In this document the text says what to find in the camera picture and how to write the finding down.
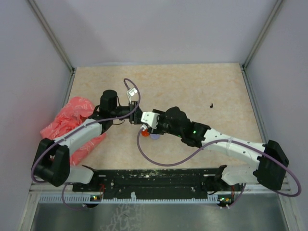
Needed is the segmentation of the purple charging case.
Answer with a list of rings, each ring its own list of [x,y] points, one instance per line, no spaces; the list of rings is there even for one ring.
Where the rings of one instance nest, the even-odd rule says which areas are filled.
[[[159,135],[159,134],[150,134],[150,137],[151,137],[151,139],[153,139],[153,140],[157,140],[157,139],[160,138],[160,135]]]

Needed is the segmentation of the orange charging case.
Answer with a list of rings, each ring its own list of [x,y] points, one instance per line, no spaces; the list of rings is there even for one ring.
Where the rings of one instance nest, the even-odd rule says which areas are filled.
[[[142,131],[141,134],[142,134],[142,136],[144,136],[144,137],[150,136],[150,133],[147,132],[147,131]]]

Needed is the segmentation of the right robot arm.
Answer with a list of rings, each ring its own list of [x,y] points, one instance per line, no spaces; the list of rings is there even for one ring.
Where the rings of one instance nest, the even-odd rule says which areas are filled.
[[[256,143],[228,136],[191,121],[178,107],[165,112],[144,112],[141,120],[148,126],[149,133],[174,135],[190,147],[208,149],[245,162],[239,167],[223,167],[215,178],[216,187],[222,191],[238,183],[259,183],[273,191],[282,188],[289,160],[276,141]]]

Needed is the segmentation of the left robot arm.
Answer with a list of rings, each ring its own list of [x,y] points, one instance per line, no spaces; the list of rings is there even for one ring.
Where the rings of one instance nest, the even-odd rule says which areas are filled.
[[[114,120],[128,119],[131,123],[140,120],[139,100],[130,100],[127,106],[121,106],[117,99],[116,91],[104,91],[100,104],[81,125],[54,140],[42,139],[31,168],[32,180],[36,183],[47,182],[55,187],[81,183],[90,191],[98,189],[100,179],[94,176],[94,169],[71,166],[70,157],[85,143],[105,133]]]

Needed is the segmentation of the pink plastic bag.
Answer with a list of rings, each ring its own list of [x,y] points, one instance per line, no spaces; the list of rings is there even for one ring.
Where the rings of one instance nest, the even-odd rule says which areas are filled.
[[[47,127],[40,131],[41,136],[43,138],[53,140],[65,135],[77,126],[81,125],[93,113],[94,108],[94,104],[86,98],[72,98],[60,110],[55,119]],[[83,144],[70,157],[70,165],[77,166],[98,146],[98,144],[105,139],[105,137],[106,134],[104,133]]]

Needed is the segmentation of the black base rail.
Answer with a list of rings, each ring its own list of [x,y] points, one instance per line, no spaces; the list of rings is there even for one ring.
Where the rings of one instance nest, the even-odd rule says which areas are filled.
[[[104,199],[206,199],[216,192],[239,192],[221,178],[222,167],[190,169],[96,170],[89,184],[74,183],[74,192],[101,192]]]

